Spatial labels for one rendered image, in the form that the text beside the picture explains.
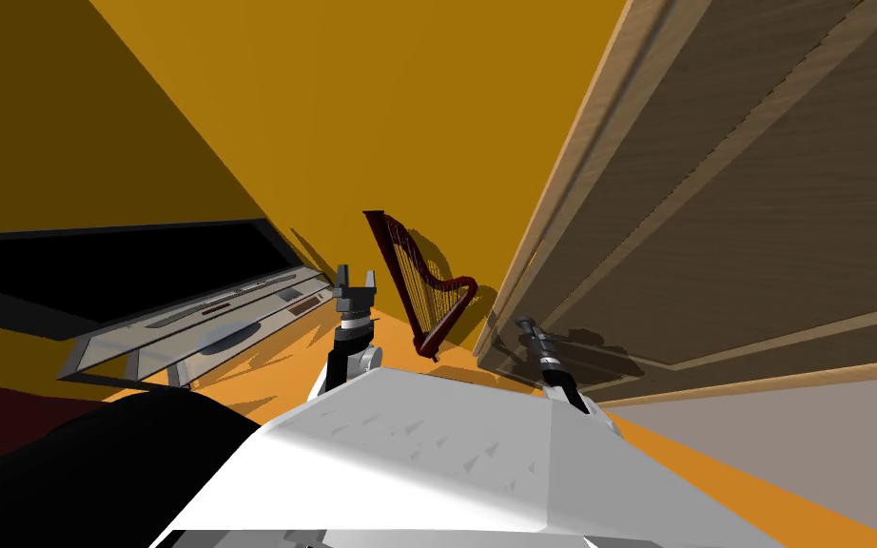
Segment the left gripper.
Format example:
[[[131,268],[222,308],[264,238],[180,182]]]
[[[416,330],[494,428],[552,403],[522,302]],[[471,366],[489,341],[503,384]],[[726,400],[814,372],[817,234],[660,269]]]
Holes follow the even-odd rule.
[[[349,280],[349,266],[341,264],[338,268],[333,288],[336,311],[341,314],[343,321],[354,321],[369,317],[377,293],[375,271],[368,270],[366,272],[364,287],[349,286]]]

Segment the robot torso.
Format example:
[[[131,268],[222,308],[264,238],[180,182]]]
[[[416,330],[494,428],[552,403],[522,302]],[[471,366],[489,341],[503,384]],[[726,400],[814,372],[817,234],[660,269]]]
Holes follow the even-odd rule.
[[[592,406],[392,368],[255,431],[167,548],[782,548]]]

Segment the black flat television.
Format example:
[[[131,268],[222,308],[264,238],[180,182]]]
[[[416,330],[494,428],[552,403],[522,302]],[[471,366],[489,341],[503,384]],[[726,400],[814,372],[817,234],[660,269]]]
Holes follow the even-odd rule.
[[[69,340],[300,266],[264,218],[0,232],[0,329]]]

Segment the brown wooden door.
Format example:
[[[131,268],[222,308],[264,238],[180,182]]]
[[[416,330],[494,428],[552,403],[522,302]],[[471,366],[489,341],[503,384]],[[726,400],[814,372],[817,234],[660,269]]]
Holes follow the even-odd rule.
[[[877,0],[672,0],[481,369],[605,405],[877,381]]]

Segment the grey glass television stand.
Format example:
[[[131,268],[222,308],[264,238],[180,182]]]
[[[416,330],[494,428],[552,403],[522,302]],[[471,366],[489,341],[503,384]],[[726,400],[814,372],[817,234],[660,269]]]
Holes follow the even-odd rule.
[[[115,388],[189,386],[332,298],[325,275],[308,267],[173,306],[77,338],[58,376]]]

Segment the dark red harp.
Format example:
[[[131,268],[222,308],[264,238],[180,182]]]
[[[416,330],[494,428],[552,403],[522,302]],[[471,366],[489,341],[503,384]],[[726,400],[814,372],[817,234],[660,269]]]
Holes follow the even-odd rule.
[[[396,285],[417,354],[437,362],[441,344],[476,296],[476,281],[438,273],[409,230],[385,211],[364,210],[363,216]]]

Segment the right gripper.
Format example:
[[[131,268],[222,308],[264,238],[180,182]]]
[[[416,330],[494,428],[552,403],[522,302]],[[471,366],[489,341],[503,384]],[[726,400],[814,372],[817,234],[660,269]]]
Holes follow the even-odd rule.
[[[527,346],[533,354],[538,358],[553,358],[555,356],[551,336],[546,334],[532,318],[520,316],[515,319],[515,323],[529,339]]]

